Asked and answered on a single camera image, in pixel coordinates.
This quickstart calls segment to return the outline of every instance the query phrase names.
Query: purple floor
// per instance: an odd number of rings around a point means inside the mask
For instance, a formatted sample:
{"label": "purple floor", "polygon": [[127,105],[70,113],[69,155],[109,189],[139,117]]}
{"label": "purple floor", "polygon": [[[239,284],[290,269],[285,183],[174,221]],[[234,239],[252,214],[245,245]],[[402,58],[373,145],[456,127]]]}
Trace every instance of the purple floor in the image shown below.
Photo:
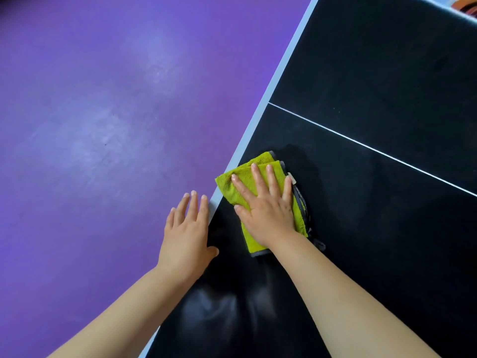
{"label": "purple floor", "polygon": [[0,351],[44,357],[211,196],[310,0],[0,8]]}

